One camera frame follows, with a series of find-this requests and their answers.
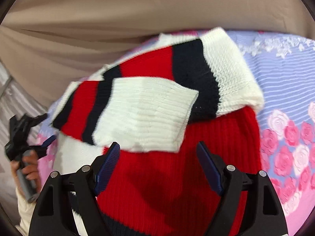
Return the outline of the cream sleeve left forearm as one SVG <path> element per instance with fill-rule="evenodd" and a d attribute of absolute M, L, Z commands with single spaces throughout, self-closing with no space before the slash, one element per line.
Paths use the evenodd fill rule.
<path fill-rule="evenodd" d="M 16 228 L 22 235 L 27 236 L 29 234 L 32 214 L 36 203 L 29 203 L 18 188 L 16 188 L 16 195 L 18 200 L 18 212 L 20 215 L 20 222 L 16 225 Z"/>

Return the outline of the person's left hand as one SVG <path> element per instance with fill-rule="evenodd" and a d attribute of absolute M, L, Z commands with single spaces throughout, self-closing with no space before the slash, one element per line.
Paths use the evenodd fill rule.
<path fill-rule="evenodd" d="M 22 161 L 24 163 L 28 164 L 26 167 L 21 169 L 22 174 L 26 176 L 27 180 L 35 182 L 36 191 L 37 191 L 37 193 L 39 193 L 42 189 L 42 184 L 41 184 L 40 173 L 38 170 L 38 155 L 37 155 L 37 153 L 34 150 L 30 151 L 28 156 L 25 156 L 22 158 Z M 17 171 L 20 168 L 20 163 L 18 161 L 12 160 L 10 162 L 10 166 L 11 166 L 11 173 L 12 173 L 13 179 L 15 181 L 15 184 L 17 186 L 17 189 L 20 192 L 20 194 L 24 198 L 26 198 L 24 190 L 21 187 L 20 180 L 17 176 Z"/>

